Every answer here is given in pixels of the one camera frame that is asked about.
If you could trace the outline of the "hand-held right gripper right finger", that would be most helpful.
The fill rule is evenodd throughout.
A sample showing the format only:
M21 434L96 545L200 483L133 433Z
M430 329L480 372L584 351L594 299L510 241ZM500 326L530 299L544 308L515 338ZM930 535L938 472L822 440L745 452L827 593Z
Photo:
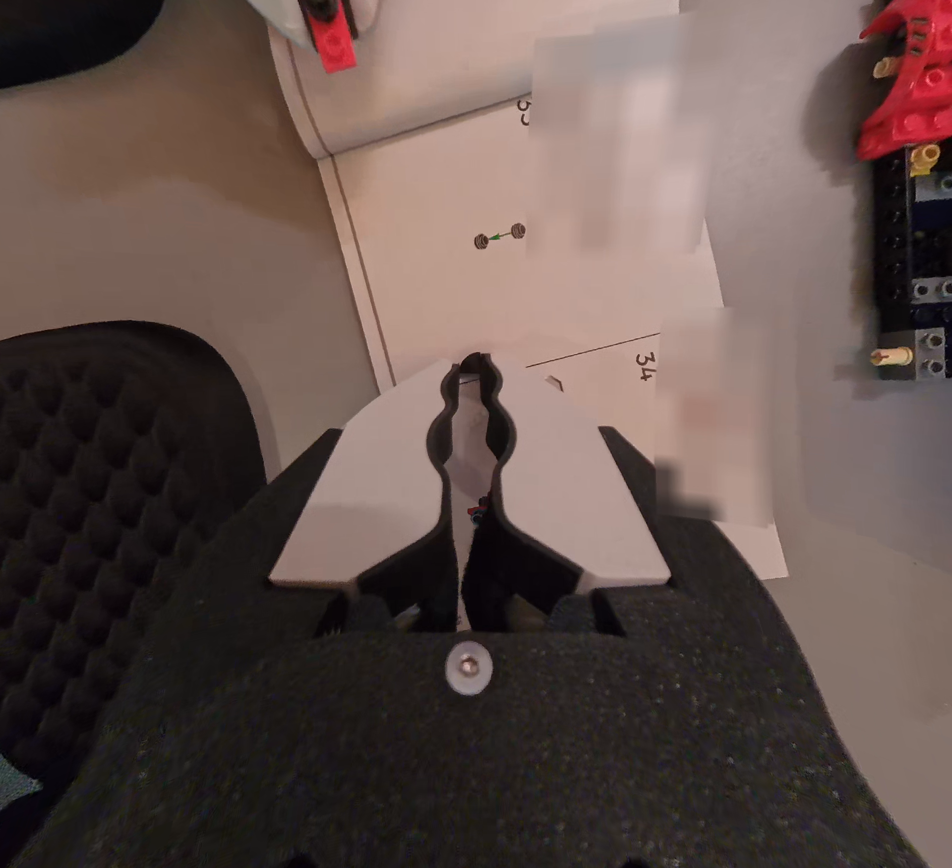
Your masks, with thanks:
M671 571L601 428L522 365L472 353L494 458L462 578L471 623L507 623L521 598L550 616L566 597L667 584Z

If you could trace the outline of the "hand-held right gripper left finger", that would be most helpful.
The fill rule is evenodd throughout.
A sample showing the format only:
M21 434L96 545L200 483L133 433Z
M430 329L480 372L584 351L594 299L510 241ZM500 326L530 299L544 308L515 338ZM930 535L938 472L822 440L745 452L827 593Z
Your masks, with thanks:
M431 608L454 618L446 462L459 375L438 360L346 424L269 573L273 585L375 597L394 617Z

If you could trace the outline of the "red and black lego car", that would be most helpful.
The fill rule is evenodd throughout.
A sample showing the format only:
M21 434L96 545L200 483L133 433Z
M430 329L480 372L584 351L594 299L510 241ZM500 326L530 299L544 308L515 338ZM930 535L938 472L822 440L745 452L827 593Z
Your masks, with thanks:
M884 49L887 86L856 147L871 165L870 361L884 380L943 383L951 374L951 0L877 0L861 34Z

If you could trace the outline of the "white instruction booklet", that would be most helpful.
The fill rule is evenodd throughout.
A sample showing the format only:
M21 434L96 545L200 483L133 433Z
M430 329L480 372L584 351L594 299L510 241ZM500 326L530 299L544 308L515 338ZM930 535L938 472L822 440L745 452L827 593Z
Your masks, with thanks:
M459 366L454 513L494 458L472 353L518 363L653 459L661 352L722 308L686 130L680 0L381 0L329 75L271 30L380 396Z

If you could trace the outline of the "black dimpled cushion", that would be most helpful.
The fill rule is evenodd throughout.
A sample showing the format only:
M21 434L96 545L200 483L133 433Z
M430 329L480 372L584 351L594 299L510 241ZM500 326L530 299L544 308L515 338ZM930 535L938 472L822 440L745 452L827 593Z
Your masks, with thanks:
M1 405L2 757L57 784L265 465L230 366L171 326L3 339Z

